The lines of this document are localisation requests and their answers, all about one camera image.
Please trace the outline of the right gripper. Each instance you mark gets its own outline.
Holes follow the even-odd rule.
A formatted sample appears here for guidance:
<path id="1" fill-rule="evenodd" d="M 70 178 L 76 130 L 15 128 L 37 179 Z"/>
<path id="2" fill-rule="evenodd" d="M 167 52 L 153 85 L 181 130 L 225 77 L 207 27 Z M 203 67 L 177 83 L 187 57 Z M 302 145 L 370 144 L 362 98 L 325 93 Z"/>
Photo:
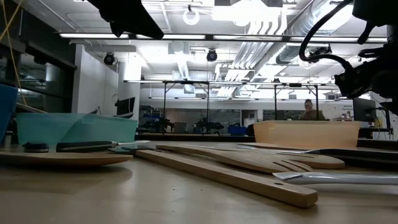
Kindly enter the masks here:
<path id="1" fill-rule="evenodd" d="M 371 60 L 335 75 L 335 84 L 341 94 L 347 98 L 357 98 L 373 91 L 383 98 L 397 98 L 397 44 L 363 49 L 358 56 Z M 380 102 L 380 105 L 398 115 L 397 99 L 388 99 Z"/>

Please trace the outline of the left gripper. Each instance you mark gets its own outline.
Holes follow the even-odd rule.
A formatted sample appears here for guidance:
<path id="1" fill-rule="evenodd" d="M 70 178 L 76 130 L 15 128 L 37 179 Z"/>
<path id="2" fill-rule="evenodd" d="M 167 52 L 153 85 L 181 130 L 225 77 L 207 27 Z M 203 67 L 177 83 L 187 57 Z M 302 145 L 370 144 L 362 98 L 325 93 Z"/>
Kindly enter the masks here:
<path id="1" fill-rule="evenodd" d="M 125 32 L 162 39 L 162 30 L 146 11 L 141 0 L 88 0 L 103 20 L 109 23 L 111 32 L 120 37 Z M 132 20 L 127 17 L 131 10 Z"/>

